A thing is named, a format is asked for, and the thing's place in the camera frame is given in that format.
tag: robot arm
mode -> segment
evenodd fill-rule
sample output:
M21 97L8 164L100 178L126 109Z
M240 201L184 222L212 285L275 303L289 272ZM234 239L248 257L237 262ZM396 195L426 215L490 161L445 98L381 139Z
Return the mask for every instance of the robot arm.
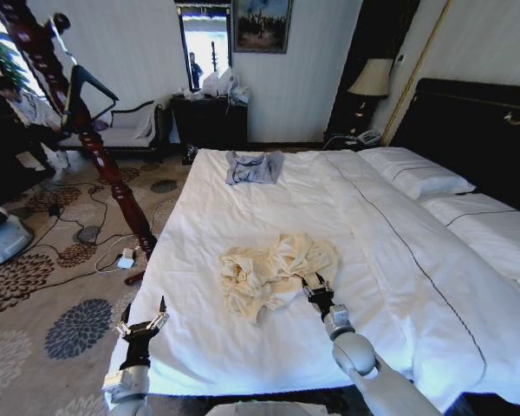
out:
M127 326L131 303L127 305L116 328L129 343L127 358L120 370L104 377L102 391L109 394L113 406L112 416L152 416L146 403L148 395L148 343L161 330L169 315L166 313L164 297L159 305L159 313L148 322Z
M318 276L320 285L302 286L309 302L321 313L333 357L341 370L358 387L374 416L438 416L441 413L402 374L390 368L374 351L370 341L356 334L348 320L345 305L335 305L333 290ZM166 323L164 297L159 313L149 322L127 326L131 304L121 317L117 329L129 343L127 359L120 370L107 374L102 391L111 396L112 416L152 416L146 403L148 394L148 343Z
M333 357L339 368L358 387L374 416L433 416L441 413L402 374L390 368L370 341L356 334L345 305L333 304L333 290L318 275L320 287L302 286L309 302L322 314Z

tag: carved wooden bedpost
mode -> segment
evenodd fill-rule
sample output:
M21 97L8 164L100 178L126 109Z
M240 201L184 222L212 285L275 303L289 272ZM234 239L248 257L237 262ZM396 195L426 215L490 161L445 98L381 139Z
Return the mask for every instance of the carved wooden bedpost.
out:
M60 110L65 107L68 80L63 75L62 65L54 54L50 27L40 25L27 6L26 0L0 0L0 14L17 47L23 50L36 70L40 71L49 85L49 94ZM64 15L55 15L59 29L69 27ZM120 205L127 224L137 236L140 247L149 257L156 244L145 214L133 196L131 188L121 181L120 169L102 145L100 135L92 126L90 113L84 103L75 111L75 126L80 132L79 140L92 154L100 175L112 186L112 195Z

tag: black headboard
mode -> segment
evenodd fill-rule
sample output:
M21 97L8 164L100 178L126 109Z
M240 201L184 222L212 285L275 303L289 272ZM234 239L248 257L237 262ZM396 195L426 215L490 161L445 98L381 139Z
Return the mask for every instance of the black headboard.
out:
M411 149L520 210L520 87L422 79L391 146Z

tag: painting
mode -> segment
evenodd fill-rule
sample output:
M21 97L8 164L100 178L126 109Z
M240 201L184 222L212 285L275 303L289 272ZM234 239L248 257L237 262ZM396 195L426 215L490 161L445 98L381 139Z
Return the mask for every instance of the painting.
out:
M235 52L284 54L292 0L233 0Z

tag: folded blue shirt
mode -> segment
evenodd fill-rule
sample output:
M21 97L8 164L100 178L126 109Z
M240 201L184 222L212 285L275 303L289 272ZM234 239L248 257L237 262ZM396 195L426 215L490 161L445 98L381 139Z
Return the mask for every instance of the folded blue shirt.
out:
M260 156L238 156L235 151L225 154L229 162L226 184L256 182L275 184L283 167L283 153L263 153Z

